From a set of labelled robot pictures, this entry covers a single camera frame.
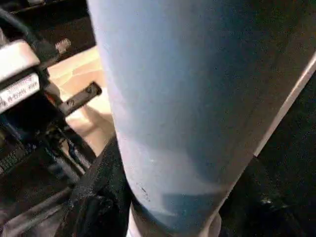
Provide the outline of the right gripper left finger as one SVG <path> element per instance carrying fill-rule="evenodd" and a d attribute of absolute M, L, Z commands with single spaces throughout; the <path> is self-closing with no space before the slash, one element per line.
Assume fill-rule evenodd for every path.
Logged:
<path fill-rule="evenodd" d="M 124 237 L 131 191 L 116 137 L 112 137 L 70 196 L 66 211 L 68 237 Z"/>

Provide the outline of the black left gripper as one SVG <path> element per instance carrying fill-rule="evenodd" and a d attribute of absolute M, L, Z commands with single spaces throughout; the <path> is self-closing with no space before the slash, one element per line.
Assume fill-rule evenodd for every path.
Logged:
<path fill-rule="evenodd" d="M 46 69 L 31 67 L 0 84 L 0 174 L 36 158 L 58 179 L 75 184 L 96 154 L 66 118 L 102 93 L 92 82 L 63 101 Z"/>

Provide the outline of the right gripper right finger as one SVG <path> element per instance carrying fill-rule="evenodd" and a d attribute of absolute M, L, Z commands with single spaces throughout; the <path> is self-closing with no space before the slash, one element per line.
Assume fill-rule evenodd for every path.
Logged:
<path fill-rule="evenodd" d="M 290 203 L 253 158 L 220 208 L 221 237 L 314 237 L 316 204 Z"/>

